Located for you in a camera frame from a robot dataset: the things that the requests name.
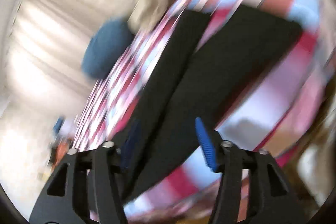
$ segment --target metal bolt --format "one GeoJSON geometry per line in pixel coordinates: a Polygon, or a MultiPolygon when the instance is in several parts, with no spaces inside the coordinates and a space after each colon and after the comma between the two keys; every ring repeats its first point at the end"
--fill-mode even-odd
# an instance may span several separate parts
{"type": "Polygon", "coordinates": [[[268,151],[265,150],[265,149],[263,149],[263,148],[261,148],[261,149],[259,149],[259,154],[267,155],[267,154],[268,154],[268,151]]]}
{"type": "Polygon", "coordinates": [[[111,148],[114,146],[114,142],[111,142],[111,141],[107,141],[105,143],[103,143],[103,147],[105,148],[111,148]]]}
{"type": "Polygon", "coordinates": [[[68,151],[68,155],[74,155],[77,153],[77,149],[76,148],[70,148],[68,151]]]}
{"type": "Polygon", "coordinates": [[[222,141],[221,146],[225,148],[230,148],[232,147],[232,143],[230,141],[222,141]]]}

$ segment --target blue cushion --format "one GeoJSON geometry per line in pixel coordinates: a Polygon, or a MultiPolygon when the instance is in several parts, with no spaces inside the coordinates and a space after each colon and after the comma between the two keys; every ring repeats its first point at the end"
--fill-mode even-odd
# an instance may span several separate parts
{"type": "Polygon", "coordinates": [[[92,78],[106,78],[133,39],[127,22],[123,19],[108,20],[92,37],[86,49],[82,61],[83,72],[92,78]]]}

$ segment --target curtain fold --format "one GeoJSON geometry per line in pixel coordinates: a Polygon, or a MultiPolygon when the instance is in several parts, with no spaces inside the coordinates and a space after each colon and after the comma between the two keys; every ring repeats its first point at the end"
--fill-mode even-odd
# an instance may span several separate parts
{"type": "Polygon", "coordinates": [[[6,66],[14,99],[52,114],[80,114],[95,83],[81,61],[106,19],[79,0],[22,0],[6,66]]]}

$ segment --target striped blanket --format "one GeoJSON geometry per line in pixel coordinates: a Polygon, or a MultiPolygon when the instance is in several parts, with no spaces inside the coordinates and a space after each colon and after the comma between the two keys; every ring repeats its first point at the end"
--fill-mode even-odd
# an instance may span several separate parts
{"type": "MultiPolygon", "coordinates": [[[[212,12],[200,48],[242,2],[295,20],[304,33],[297,46],[229,110],[216,130],[243,149],[267,149],[283,165],[311,125],[326,83],[315,54],[318,0],[177,0],[154,31],[138,33],[109,76],[96,83],[78,119],[74,146],[79,151],[95,149],[125,127],[183,9],[212,12]]],[[[203,216],[211,211],[219,178],[198,148],[158,185],[126,204],[125,213],[130,220],[146,222],[181,214],[203,216]]],[[[243,187],[242,197],[246,195],[243,187]]]]}

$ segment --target colorful striped cloth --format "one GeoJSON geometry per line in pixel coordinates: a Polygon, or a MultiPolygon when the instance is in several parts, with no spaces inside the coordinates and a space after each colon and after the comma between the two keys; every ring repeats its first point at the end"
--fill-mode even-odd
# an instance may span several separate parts
{"type": "MultiPolygon", "coordinates": [[[[322,100],[326,80],[315,56],[319,29],[318,0],[177,0],[155,30],[140,32],[109,76],[99,80],[78,120],[74,146],[97,148],[123,129],[183,9],[212,12],[199,42],[230,18],[240,3],[299,22],[304,33],[296,47],[264,78],[250,85],[216,128],[223,139],[243,149],[264,147],[283,165],[307,131],[322,100]]],[[[130,220],[165,220],[181,214],[211,211],[220,174],[206,166],[198,148],[158,185],[125,205],[130,220]]]]}

